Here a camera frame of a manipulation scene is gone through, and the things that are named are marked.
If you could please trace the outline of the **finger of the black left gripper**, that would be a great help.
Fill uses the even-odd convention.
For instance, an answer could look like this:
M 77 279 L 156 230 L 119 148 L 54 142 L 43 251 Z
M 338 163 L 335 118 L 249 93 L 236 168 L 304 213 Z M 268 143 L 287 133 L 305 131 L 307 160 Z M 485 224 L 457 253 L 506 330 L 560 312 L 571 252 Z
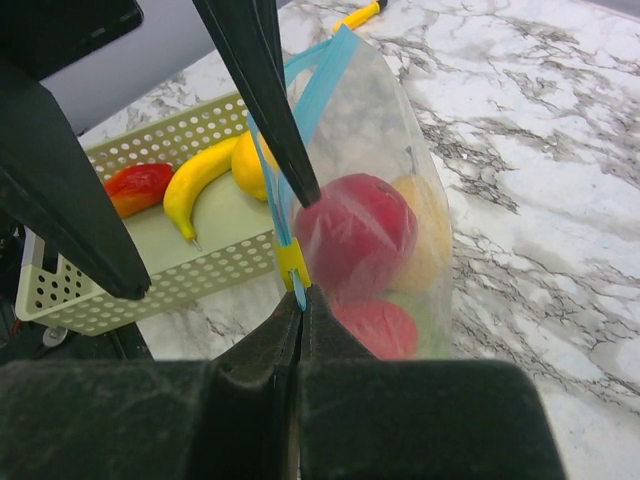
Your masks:
M 151 280 L 53 95 L 1 62 L 1 207 L 117 298 Z
M 276 3 L 193 4 L 294 194 L 303 207 L 313 205 L 320 187 L 287 100 Z

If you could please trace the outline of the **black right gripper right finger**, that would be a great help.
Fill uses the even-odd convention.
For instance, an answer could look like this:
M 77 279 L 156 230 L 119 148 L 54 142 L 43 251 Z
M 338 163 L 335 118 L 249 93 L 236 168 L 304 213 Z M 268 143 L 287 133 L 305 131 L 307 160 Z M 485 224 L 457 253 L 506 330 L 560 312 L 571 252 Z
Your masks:
M 305 479 L 561 479 L 528 376 L 496 360 L 383 361 L 306 293 L 298 364 Z

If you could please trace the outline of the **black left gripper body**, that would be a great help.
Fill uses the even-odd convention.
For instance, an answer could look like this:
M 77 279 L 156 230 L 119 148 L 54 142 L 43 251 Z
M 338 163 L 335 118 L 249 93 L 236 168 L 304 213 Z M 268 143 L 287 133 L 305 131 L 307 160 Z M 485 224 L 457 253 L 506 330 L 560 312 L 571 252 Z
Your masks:
M 1 56 L 43 80 L 143 20 L 135 0 L 1 0 Z

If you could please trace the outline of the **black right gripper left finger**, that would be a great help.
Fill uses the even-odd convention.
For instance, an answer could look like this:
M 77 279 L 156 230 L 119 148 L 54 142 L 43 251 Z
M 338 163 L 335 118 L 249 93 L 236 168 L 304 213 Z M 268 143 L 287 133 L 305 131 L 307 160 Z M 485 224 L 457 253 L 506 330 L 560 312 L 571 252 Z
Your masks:
M 292 294 L 205 361 L 36 360 L 1 369 L 5 479 L 294 479 Z

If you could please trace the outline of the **red pomegranate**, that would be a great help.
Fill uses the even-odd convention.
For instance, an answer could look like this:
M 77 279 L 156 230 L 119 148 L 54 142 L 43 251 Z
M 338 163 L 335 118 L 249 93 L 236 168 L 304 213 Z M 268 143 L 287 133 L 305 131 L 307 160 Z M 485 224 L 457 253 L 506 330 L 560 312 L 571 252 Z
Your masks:
M 381 360 L 405 360 L 418 347 L 418 330 L 412 317 L 391 302 L 332 301 L 335 318 L 373 355 Z

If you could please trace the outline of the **green cabbage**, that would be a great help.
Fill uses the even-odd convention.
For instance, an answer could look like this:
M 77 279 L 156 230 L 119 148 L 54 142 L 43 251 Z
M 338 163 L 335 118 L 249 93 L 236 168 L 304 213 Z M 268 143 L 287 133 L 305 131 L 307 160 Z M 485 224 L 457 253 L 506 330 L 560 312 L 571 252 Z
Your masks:
M 401 293 L 389 291 L 385 299 L 401 306 L 417 327 L 418 359 L 448 359 L 451 357 L 450 311 L 442 310 L 437 302 L 425 293 Z

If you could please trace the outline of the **clear zip top bag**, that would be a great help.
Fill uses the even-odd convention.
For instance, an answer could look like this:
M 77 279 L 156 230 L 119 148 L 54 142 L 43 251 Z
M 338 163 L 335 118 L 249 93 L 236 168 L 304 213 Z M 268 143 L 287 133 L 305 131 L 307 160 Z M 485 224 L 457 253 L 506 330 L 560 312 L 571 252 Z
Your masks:
M 303 207 L 252 131 L 284 287 L 304 311 L 320 289 L 340 324 L 382 360 L 448 357 L 448 201 L 404 89 L 347 27 L 292 58 L 285 76 L 321 197 Z

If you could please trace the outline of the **red apple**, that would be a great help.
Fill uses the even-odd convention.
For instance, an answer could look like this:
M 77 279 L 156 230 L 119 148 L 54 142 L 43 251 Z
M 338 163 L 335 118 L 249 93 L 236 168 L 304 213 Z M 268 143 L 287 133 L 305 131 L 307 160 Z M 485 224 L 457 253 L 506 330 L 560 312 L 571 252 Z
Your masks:
M 385 180 L 357 173 L 331 181 L 294 220 L 313 283 L 340 300 L 385 290 L 413 253 L 417 219 Z

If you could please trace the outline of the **yellow pear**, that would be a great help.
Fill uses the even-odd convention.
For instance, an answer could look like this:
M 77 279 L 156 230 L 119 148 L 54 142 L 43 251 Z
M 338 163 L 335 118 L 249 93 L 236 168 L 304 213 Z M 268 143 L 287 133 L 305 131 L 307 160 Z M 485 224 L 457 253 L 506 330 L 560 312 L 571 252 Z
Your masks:
M 452 229 L 449 205 L 430 155 L 417 155 L 405 148 L 410 172 L 396 177 L 391 185 L 407 202 L 417 219 L 413 253 L 391 282 L 389 289 L 417 293 L 435 285 L 452 259 Z

